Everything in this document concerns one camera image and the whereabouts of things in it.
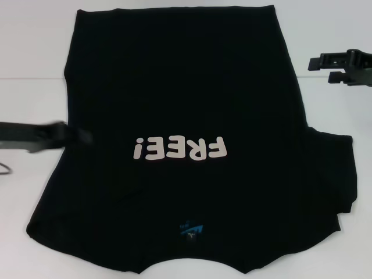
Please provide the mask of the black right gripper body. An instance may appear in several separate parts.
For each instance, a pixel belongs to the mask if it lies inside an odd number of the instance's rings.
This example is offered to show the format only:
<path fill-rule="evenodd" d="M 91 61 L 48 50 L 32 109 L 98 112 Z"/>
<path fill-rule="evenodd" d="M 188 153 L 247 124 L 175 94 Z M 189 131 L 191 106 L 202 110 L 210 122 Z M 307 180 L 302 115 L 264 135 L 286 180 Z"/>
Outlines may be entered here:
<path fill-rule="evenodd" d="M 347 50 L 346 73 L 348 86 L 371 87 L 371 54 L 358 49 Z"/>

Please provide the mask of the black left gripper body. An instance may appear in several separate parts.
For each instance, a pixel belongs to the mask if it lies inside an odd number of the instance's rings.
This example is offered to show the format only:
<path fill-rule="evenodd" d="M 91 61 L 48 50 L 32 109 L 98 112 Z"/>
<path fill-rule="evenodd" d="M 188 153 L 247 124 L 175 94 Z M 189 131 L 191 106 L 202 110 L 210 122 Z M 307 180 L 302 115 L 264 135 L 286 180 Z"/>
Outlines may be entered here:
<path fill-rule="evenodd" d="M 1 122 L 1 149 L 21 149 L 36 153 L 66 145 L 66 124 L 24 124 Z"/>

